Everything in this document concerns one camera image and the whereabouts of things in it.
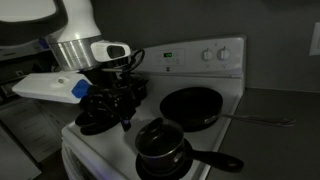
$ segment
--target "black handle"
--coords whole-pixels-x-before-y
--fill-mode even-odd
[[[218,152],[205,152],[188,149],[186,151],[186,158],[195,159],[228,172],[240,172],[244,165],[240,159]]]

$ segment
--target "gray wall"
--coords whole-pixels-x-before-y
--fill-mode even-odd
[[[320,92],[317,0],[92,0],[103,37],[143,48],[245,34],[247,87]]]

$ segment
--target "control panel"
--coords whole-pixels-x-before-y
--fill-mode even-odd
[[[234,36],[145,48],[145,58],[136,71],[241,75],[245,41],[244,36]]]

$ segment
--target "stove knob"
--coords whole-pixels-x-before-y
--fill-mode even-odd
[[[217,57],[219,60],[226,60],[230,57],[230,51],[226,47],[223,47],[218,50]]]
[[[213,57],[213,53],[209,48],[202,52],[202,59],[203,60],[208,61],[208,60],[212,59],[212,57]]]

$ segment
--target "saucepan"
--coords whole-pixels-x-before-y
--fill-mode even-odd
[[[162,118],[143,127],[136,137],[135,145],[144,166],[157,173],[172,171],[189,159],[228,172],[239,172],[243,167],[241,160],[227,154],[193,150],[190,144],[186,144],[182,127]]]
[[[223,98],[217,91],[205,87],[191,87],[166,96],[160,103],[160,110],[165,118],[178,122],[185,131],[206,128],[221,116],[280,127],[290,127],[295,124],[295,120],[290,118],[221,114],[222,105]]]

